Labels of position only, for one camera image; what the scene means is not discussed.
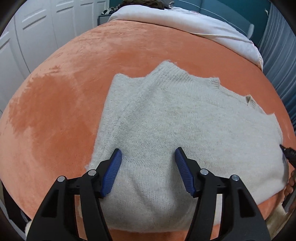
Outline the right hand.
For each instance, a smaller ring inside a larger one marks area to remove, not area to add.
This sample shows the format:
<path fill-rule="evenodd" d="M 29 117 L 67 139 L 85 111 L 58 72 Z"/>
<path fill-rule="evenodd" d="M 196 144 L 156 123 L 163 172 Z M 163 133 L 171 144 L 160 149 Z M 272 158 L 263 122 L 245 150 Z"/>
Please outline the right hand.
<path fill-rule="evenodd" d="M 288 196 L 293 193 L 293 187 L 295 185 L 295 170 L 292 171 L 291 176 L 288 180 L 287 186 L 284 191 L 284 195 Z"/>

